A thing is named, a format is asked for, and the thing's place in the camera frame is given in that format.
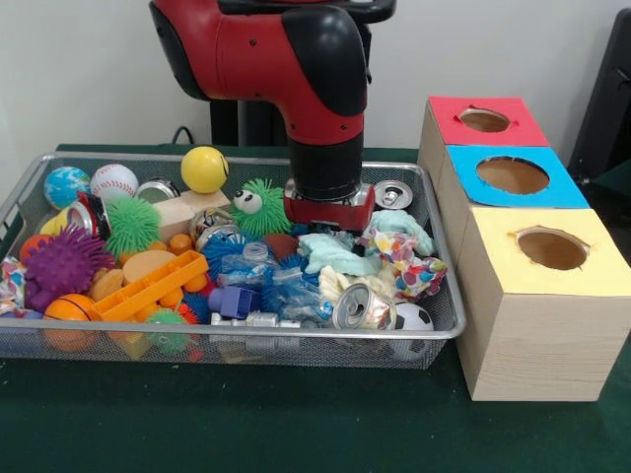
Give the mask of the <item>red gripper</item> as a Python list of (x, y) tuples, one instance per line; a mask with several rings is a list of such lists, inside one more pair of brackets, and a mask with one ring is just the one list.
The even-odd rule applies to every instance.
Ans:
[(366, 253), (363, 230), (371, 221), (376, 204), (375, 187), (362, 182), (358, 192), (339, 201), (314, 201), (297, 191), (293, 178), (284, 187), (284, 209), (295, 224), (322, 224), (352, 232), (352, 252), (360, 257)]

